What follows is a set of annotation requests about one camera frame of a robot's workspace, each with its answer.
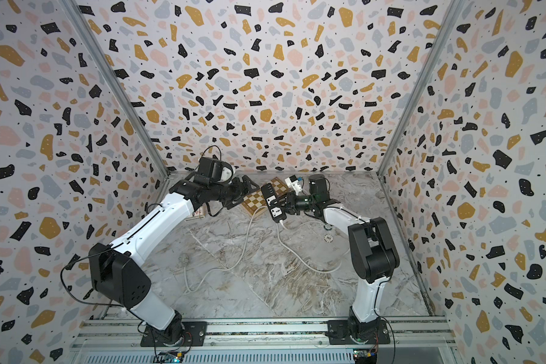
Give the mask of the black power strip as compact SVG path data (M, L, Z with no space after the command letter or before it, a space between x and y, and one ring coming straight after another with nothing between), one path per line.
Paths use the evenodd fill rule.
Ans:
M261 187L261 193L272 220L275 223L284 221L287 218L287 215L281 208L281 201L279 200L273 185L271 183L264 184Z

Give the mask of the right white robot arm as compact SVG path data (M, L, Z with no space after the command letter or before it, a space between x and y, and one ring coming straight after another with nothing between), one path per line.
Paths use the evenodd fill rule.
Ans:
M359 277L356 298L345 326L330 324L327 336L335 342L356 344L378 342L386 323L380 313L385 286L400 266L400 256L390 229L383 218L364 218L351 212L330 194L327 178L314 174L309 178L309 193L301 196L299 179L286 180L290 190L277 195L271 184L261 188L272 220L280 224L288 215L304 214L344 233L349 240L352 266Z

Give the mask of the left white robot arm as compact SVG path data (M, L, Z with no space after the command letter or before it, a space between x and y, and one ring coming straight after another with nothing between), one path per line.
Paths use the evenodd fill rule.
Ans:
M86 260L94 291L106 298L106 306L124 308L145 322L146 337L153 343L170 347L185 341L181 314L153 292L142 267L162 240L199 208L216 201L230 210L258 189L249 177L236 176L227 162L202 156L198 167L138 224L110 244L90 249Z

